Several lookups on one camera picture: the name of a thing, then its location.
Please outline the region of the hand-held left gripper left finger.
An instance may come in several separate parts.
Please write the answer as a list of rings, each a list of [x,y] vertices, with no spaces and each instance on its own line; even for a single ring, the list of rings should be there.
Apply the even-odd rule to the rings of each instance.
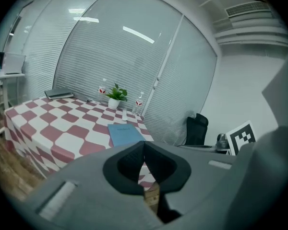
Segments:
[[[35,230],[156,230],[138,176],[144,143],[82,156],[47,178],[21,215]]]

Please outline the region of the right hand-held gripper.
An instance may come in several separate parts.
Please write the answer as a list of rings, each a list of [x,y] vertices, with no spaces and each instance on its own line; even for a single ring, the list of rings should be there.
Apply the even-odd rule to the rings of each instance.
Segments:
[[[217,151],[229,155],[237,155],[241,147],[256,141],[256,135],[250,120],[233,130],[219,134],[217,137]]]

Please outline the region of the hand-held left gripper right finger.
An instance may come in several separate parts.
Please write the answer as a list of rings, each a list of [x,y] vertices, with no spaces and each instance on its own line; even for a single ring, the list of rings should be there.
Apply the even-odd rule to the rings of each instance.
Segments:
[[[236,161],[230,155],[144,143],[145,162],[160,186],[157,230],[227,230],[228,190],[218,186]]]

